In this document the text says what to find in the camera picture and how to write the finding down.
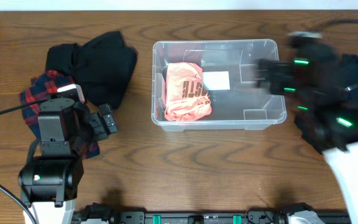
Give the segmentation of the large black garment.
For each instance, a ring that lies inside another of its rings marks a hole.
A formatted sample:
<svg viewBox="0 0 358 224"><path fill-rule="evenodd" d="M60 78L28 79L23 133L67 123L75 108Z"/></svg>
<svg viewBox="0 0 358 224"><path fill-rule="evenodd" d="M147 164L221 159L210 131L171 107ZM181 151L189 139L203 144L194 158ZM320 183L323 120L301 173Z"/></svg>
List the large black garment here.
<svg viewBox="0 0 358 224"><path fill-rule="evenodd" d="M126 45L119 31L99 35L89 42L49 48L46 70L74 79L85 99L96 106L120 107L137 63L137 51Z"/></svg>

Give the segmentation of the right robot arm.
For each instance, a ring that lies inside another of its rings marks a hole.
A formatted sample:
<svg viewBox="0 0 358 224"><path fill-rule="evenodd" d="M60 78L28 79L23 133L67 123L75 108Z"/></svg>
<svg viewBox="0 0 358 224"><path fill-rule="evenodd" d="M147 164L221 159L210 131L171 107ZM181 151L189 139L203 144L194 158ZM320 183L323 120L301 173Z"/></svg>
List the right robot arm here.
<svg viewBox="0 0 358 224"><path fill-rule="evenodd" d="M295 124L331 168L358 223L358 56L338 55L315 32L288 36L289 61L260 59L257 86L296 103Z"/></svg>

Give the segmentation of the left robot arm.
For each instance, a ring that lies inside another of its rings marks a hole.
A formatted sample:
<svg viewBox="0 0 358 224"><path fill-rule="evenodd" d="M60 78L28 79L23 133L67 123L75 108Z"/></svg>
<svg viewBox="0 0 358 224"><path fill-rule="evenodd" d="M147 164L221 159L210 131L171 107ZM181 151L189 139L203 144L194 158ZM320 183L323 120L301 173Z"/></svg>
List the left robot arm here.
<svg viewBox="0 0 358 224"><path fill-rule="evenodd" d="M92 113L82 102L55 98L40 104L40 156L27 158L19 172L21 200L29 214L26 223L70 223L78 184L84 174L83 158L93 144L117 132L108 104Z"/></svg>

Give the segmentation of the black garment with tape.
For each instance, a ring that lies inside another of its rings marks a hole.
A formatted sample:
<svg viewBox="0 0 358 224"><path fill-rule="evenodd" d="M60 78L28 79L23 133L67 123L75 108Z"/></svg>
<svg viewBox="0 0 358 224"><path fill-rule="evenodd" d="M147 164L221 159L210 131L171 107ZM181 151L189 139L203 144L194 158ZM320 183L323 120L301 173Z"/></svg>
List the black garment with tape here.
<svg viewBox="0 0 358 224"><path fill-rule="evenodd" d="M294 123L302 138L320 154L358 142L358 106L337 103L325 106L298 106Z"/></svg>

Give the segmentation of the red navy plaid shirt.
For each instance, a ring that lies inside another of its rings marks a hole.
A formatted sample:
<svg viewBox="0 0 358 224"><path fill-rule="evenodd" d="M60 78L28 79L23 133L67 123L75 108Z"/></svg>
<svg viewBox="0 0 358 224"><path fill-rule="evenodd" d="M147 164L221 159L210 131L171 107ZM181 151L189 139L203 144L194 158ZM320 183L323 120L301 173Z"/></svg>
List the red navy plaid shirt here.
<svg viewBox="0 0 358 224"><path fill-rule="evenodd" d="M31 87L19 94L22 108L22 117L26 125L35 135L35 140L29 147L27 158L31 159L34 155L35 148L40 147L40 128L38 114L40 112L40 104L47 100L56 99L57 89L59 87L76 84L70 76L64 76L55 70L47 70L39 77L31 79ZM98 143L94 145L93 152L87 156L74 156L90 159L100 154Z"/></svg>

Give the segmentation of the salmon pink printed t-shirt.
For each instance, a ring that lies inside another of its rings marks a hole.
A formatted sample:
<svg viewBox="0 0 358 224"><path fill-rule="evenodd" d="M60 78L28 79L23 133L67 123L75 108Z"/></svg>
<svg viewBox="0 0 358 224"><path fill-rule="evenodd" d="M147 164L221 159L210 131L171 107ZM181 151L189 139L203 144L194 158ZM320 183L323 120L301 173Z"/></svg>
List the salmon pink printed t-shirt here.
<svg viewBox="0 0 358 224"><path fill-rule="evenodd" d="M203 69L195 63L170 63L166 76L165 119L196 121L212 112L203 84Z"/></svg>

